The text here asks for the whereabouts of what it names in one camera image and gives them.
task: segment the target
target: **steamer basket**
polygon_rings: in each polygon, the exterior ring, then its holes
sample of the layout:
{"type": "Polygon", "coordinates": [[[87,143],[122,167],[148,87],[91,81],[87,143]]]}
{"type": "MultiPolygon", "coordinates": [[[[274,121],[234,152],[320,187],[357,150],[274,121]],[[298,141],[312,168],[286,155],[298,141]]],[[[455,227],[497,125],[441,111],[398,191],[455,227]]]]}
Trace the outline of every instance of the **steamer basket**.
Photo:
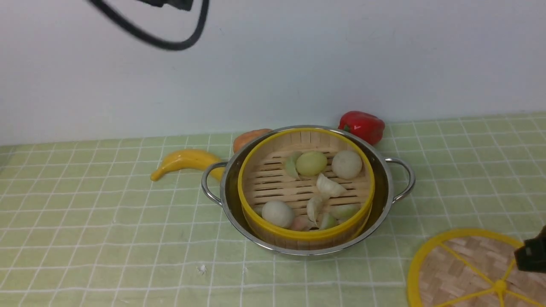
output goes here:
{"type": "Polygon", "coordinates": [[[366,225],[374,191],[372,167],[364,152],[346,137],[322,128],[291,129],[264,139],[245,158],[238,177],[239,197],[250,228],[267,243],[295,250],[324,249],[354,239],[366,225]],[[310,150],[326,154],[328,166],[323,174],[347,189],[342,196],[326,201],[323,212],[343,204],[360,204],[360,210],[340,225],[311,232],[291,231],[261,218],[253,208],[270,200],[286,202],[296,216],[306,215],[307,201],[318,193],[317,177],[293,179],[284,171],[283,163],[294,151],[310,150]],[[341,150],[354,151],[363,161],[363,169],[355,179],[340,179],[331,171],[332,158],[341,150]]]}

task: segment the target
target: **orange vegetable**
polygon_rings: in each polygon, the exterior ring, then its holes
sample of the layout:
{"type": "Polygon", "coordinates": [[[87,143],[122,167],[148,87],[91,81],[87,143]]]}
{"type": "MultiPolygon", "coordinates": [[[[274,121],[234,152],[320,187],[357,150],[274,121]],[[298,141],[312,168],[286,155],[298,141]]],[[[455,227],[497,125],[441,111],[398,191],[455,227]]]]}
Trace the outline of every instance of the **orange vegetable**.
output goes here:
{"type": "Polygon", "coordinates": [[[238,152],[241,148],[243,148],[243,146],[245,146],[255,138],[258,138],[271,131],[271,129],[258,129],[241,134],[233,141],[233,153],[238,152]]]}

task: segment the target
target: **pot handle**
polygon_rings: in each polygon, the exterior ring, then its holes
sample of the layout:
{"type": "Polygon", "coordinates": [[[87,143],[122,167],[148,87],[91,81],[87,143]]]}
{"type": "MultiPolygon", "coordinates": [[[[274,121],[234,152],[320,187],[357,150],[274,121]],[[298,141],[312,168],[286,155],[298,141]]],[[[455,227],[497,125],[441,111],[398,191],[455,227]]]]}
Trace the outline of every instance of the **pot handle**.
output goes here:
{"type": "Polygon", "coordinates": [[[409,182],[408,182],[408,185],[406,186],[406,188],[398,195],[396,195],[394,198],[393,198],[393,204],[404,199],[406,196],[408,196],[411,191],[413,190],[413,187],[415,186],[415,173],[413,172],[413,169],[411,169],[410,165],[407,164],[406,162],[398,159],[398,158],[385,158],[385,162],[387,163],[394,163],[394,164],[398,164],[400,166],[402,166],[403,168],[406,169],[406,171],[408,172],[408,175],[409,175],[409,182]]]}
{"type": "Polygon", "coordinates": [[[210,175],[210,172],[212,172],[213,169],[216,169],[216,168],[219,168],[219,167],[225,167],[226,165],[228,165],[228,162],[218,162],[218,163],[214,163],[214,164],[211,164],[209,167],[206,168],[206,170],[203,172],[203,177],[201,177],[201,189],[203,189],[203,192],[205,192],[205,195],[210,199],[212,200],[213,202],[215,202],[217,205],[219,205],[220,207],[222,206],[222,200],[220,199],[220,197],[214,195],[210,189],[209,189],[209,185],[207,184],[206,180],[207,178],[209,177],[210,175]]]}

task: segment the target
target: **bell pepper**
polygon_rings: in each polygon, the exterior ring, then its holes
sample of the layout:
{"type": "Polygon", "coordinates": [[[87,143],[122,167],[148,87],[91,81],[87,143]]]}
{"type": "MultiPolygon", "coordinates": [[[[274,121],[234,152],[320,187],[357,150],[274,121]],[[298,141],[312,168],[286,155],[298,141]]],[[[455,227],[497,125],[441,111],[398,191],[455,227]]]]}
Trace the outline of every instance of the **bell pepper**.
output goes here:
{"type": "Polygon", "coordinates": [[[385,122],[368,113],[350,111],[341,117],[338,129],[352,133],[370,145],[375,145],[383,138],[385,122]]]}

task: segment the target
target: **black cable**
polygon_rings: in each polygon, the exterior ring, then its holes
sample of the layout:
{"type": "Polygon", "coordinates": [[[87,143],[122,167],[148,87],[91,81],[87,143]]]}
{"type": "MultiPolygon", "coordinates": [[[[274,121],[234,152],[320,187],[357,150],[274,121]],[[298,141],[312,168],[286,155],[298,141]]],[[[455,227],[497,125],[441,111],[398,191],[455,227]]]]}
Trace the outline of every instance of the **black cable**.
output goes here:
{"type": "Polygon", "coordinates": [[[170,42],[161,38],[157,38],[143,30],[139,27],[132,24],[130,21],[125,19],[122,15],[116,12],[108,4],[104,3],[102,0],[88,0],[93,4],[99,11],[106,15],[111,21],[120,26],[122,29],[127,31],[132,36],[140,39],[141,41],[148,43],[152,46],[169,50],[169,51],[181,51],[188,49],[193,46],[201,37],[203,29],[205,28],[205,21],[207,13],[209,12],[209,0],[203,0],[201,5],[201,12],[199,13],[199,19],[197,20],[197,27],[193,34],[183,42],[170,42]]]}

